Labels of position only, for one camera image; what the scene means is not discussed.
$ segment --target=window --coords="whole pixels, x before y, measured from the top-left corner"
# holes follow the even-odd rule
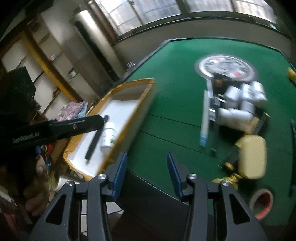
[[[263,0],[234,0],[234,6],[237,12],[276,22],[272,8]]]
[[[233,11],[230,0],[187,0],[187,3],[190,12]]]
[[[270,26],[276,23],[272,8],[264,0],[95,0],[118,36],[129,31],[142,30],[160,23],[182,18],[219,16],[248,19]]]

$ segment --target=cardboard box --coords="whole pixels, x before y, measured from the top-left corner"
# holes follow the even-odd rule
[[[99,140],[91,159],[87,162],[84,157],[96,131],[74,136],[63,155],[69,167],[82,174],[87,181],[103,173],[108,165],[116,161],[121,151],[128,151],[154,96],[154,79],[125,82],[112,89],[89,115],[109,115],[109,121],[115,123],[117,139],[113,149],[104,156],[100,151]]]

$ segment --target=blue gripper pad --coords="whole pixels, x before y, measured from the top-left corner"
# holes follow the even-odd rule
[[[173,161],[173,157],[171,153],[169,153],[167,156],[167,164],[168,164],[168,171],[170,173],[170,178],[172,180],[175,194],[179,198],[179,200],[182,200],[183,192],[182,192],[181,178],[178,174],[178,171]]]
[[[124,175],[126,173],[127,164],[128,164],[128,156],[127,156],[126,152],[124,152],[124,154],[121,158],[117,173],[114,177],[113,192],[112,192],[112,200],[113,201],[116,201],[116,198],[120,194],[121,187],[122,187],[123,180],[124,180]]]

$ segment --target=silver bolt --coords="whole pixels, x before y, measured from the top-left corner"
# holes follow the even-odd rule
[[[66,182],[66,185],[67,185],[67,187],[72,187],[72,186],[73,186],[73,182],[71,182],[71,181],[67,181],[67,182]]]
[[[230,181],[228,181],[228,180],[222,180],[221,183],[223,186],[226,186],[226,187],[228,187],[230,185]]]
[[[98,175],[98,179],[100,179],[100,180],[104,180],[105,178],[106,178],[105,174]]]
[[[188,177],[189,177],[189,179],[191,179],[191,180],[195,180],[195,179],[197,179],[197,175],[194,174],[194,173],[189,174]]]

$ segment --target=green tabletop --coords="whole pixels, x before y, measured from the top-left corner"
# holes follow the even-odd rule
[[[263,220],[266,225],[285,225],[296,201],[288,195],[292,172],[290,120],[296,120],[296,89],[287,79],[287,59],[277,50],[229,39],[172,41],[144,62],[129,78],[154,78],[157,95],[128,154],[128,168],[169,195],[175,196],[166,164],[173,151],[179,162],[207,181],[229,176],[221,166],[238,131],[221,128],[217,154],[210,152],[212,131],[206,148],[199,145],[206,81],[194,63],[206,55],[234,55],[251,63],[264,85],[271,116],[262,133],[267,143],[267,171],[259,180],[242,180],[239,193],[249,200],[260,188],[274,193],[274,206]]]

